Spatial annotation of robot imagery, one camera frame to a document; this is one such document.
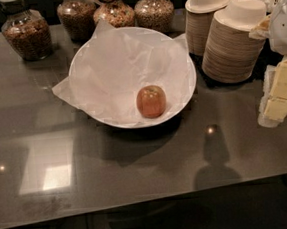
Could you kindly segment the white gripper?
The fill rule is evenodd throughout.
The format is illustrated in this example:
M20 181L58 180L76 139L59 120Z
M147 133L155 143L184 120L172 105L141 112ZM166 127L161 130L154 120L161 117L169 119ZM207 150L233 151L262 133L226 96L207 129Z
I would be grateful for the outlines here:
M287 55L287 0L279 0L275 9L249 33L251 39L269 37L271 50ZM258 123L277 127L287 116L287 56L277 66L268 65L264 73L263 96L259 105Z

